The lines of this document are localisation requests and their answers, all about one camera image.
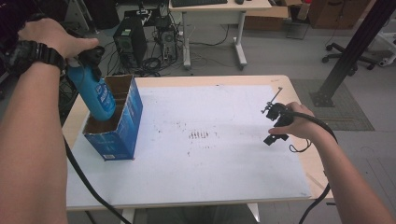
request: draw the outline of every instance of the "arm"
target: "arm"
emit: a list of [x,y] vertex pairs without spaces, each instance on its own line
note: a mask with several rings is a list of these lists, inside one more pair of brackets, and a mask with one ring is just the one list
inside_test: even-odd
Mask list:
[[[73,57],[98,44],[56,21],[29,22],[20,39]],[[33,63],[21,75],[0,123],[0,223],[67,223],[66,156],[58,111],[60,70]]]
[[[288,106],[295,112],[313,116],[304,105],[291,103]],[[290,126],[273,128],[269,133],[291,133],[312,141],[322,160],[343,223],[396,223],[333,137],[317,124],[294,118]]]

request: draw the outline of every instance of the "bottle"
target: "bottle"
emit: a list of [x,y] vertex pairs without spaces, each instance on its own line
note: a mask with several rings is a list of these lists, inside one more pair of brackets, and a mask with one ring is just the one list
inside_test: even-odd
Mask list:
[[75,59],[68,60],[67,75],[75,84],[85,105],[97,120],[107,120],[116,109],[114,96],[101,77],[97,77],[89,65],[81,65]]
[[309,7],[311,6],[312,0],[304,0],[301,5],[300,11],[298,12],[297,19],[300,21],[305,21],[308,15]]

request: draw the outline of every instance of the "desk leg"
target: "desk leg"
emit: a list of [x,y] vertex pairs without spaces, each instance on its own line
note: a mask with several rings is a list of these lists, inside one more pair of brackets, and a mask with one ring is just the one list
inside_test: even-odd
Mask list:
[[244,50],[242,49],[242,45],[241,45],[242,32],[244,31],[246,14],[247,14],[246,11],[241,11],[241,14],[239,16],[239,23],[238,23],[238,37],[233,38],[236,53],[239,59],[239,64],[241,65],[241,70],[244,69],[246,65],[248,65],[247,59],[245,58]]
[[256,221],[260,223],[259,205],[257,203],[248,203],[247,207],[250,209]]
[[181,13],[181,19],[183,21],[183,63],[184,67],[187,70],[191,69],[191,59],[190,59],[190,43],[189,38],[187,37],[187,12]]
[[131,223],[134,223],[134,208],[126,208],[122,210],[122,216]]

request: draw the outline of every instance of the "blue cardboard box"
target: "blue cardboard box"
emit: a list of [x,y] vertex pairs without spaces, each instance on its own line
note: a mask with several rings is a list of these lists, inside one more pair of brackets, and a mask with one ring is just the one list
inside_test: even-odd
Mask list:
[[89,116],[83,134],[105,161],[134,158],[143,104],[133,76],[105,77],[116,100],[116,111],[106,121]]

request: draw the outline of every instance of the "black wristwatch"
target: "black wristwatch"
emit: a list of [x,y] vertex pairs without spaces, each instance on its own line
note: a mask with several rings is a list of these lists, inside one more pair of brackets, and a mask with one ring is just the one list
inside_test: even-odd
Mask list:
[[10,75],[19,77],[34,62],[52,64],[61,70],[61,76],[65,73],[66,61],[56,49],[35,41],[18,41],[17,45],[6,52],[5,66]]

